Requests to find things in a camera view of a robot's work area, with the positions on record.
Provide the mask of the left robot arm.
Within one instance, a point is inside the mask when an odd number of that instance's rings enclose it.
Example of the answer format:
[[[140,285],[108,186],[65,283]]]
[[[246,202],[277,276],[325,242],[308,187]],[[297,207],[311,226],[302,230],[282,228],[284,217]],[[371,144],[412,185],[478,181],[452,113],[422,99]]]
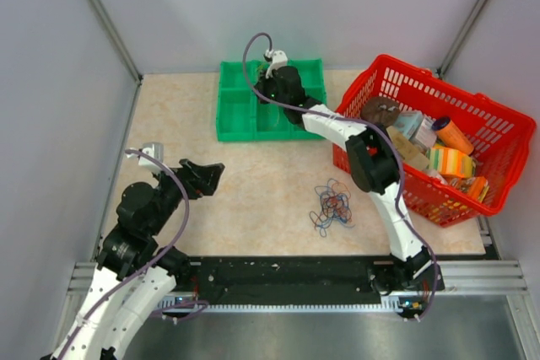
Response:
[[[50,359],[124,358],[162,299],[191,280],[189,257],[173,244],[160,248],[155,237],[180,203],[212,196],[225,167],[189,159],[177,168],[155,158],[139,163],[157,183],[136,182],[122,192],[116,226],[102,242],[86,297]]]

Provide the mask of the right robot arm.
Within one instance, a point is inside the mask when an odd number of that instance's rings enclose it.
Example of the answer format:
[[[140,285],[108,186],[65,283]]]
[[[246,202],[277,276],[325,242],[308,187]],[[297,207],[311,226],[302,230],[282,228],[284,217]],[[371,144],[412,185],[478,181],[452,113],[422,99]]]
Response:
[[[413,227],[402,196],[402,162],[383,130],[346,118],[309,96],[295,67],[259,72],[253,91],[262,103],[281,107],[291,124],[346,153],[351,178],[375,204],[390,242],[393,270],[382,290],[387,293],[395,287],[420,285],[434,291],[439,286],[440,268],[433,250]]]

